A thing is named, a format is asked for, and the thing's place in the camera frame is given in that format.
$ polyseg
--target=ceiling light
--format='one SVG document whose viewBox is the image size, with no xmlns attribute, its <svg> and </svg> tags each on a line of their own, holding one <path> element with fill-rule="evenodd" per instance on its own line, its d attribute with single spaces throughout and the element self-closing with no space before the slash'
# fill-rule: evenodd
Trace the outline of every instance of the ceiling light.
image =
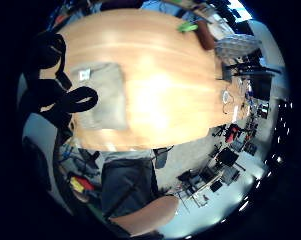
<svg viewBox="0 0 301 240">
<path fill-rule="evenodd" d="M 246 206 L 248 205 L 248 203 L 249 203 L 249 201 L 246 201 L 246 202 L 241 206 L 241 208 L 239 208 L 239 212 L 243 211 L 243 210 L 246 208 Z"/>
<path fill-rule="evenodd" d="M 277 157 L 277 162 L 281 163 L 282 162 L 282 158 L 281 157 Z"/>
</svg>

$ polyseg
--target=green object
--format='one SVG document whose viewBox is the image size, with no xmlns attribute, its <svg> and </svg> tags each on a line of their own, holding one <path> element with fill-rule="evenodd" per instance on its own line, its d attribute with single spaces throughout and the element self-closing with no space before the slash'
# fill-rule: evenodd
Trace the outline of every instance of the green object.
<svg viewBox="0 0 301 240">
<path fill-rule="evenodd" d="M 178 27 L 179 32 L 190 32 L 198 29 L 198 25 L 185 22 Z"/>
</svg>

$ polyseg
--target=conference table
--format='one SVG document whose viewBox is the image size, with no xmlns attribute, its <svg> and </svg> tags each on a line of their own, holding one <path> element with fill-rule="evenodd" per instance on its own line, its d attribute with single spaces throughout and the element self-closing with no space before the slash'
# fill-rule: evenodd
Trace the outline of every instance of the conference table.
<svg viewBox="0 0 301 240">
<path fill-rule="evenodd" d="M 194 32 L 177 31 L 183 22 L 160 12 L 120 9 L 90 15 L 59 31 L 67 45 L 68 76 L 82 62 L 115 62 L 124 75 L 128 127 L 84 129 L 73 114 L 77 145 L 102 151 L 167 147 L 247 116 L 242 86 L 218 80 L 220 60 L 201 47 Z M 41 78 L 53 77 L 57 67 L 41 71 Z M 224 106 L 225 89 L 233 99 Z"/>
</svg>

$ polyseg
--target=office chair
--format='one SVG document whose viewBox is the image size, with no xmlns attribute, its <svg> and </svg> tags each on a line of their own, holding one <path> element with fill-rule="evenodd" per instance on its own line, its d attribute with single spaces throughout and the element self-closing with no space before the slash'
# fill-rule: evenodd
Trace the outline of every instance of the office chair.
<svg viewBox="0 0 301 240">
<path fill-rule="evenodd" d="M 218 128 L 219 128 L 219 130 L 216 132 L 216 133 L 212 133 L 212 136 L 213 137 L 221 137 L 221 135 L 222 135 L 222 133 L 223 133 L 223 131 L 225 131 L 227 128 L 226 128 L 226 124 L 223 124 L 223 125 L 221 125 L 221 126 L 218 126 Z"/>
<path fill-rule="evenodd" d="M 160 169 L 163 168 L 166 165 L 167 159 L 168 159 L 168 152 L 173 148 L 157 148 L 153 149 L 154 155 L 155 155 L 155 168 Z"/>
</svg>

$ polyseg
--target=yellow object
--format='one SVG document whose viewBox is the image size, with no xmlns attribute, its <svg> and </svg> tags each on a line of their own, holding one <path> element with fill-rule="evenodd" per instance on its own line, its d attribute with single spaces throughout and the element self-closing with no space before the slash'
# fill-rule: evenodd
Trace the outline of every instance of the yellow object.
<svg viewBox="0 0 301 240">
<path fill-rule="evenodd" d="M 82 193 L 84 190 L 84 187 L 77 181 L 75 177 L 72 177 L 70 179 L 70 184 L 73 187 L 74 190 L 76 190 L 79 193 Z"/>
</svg>

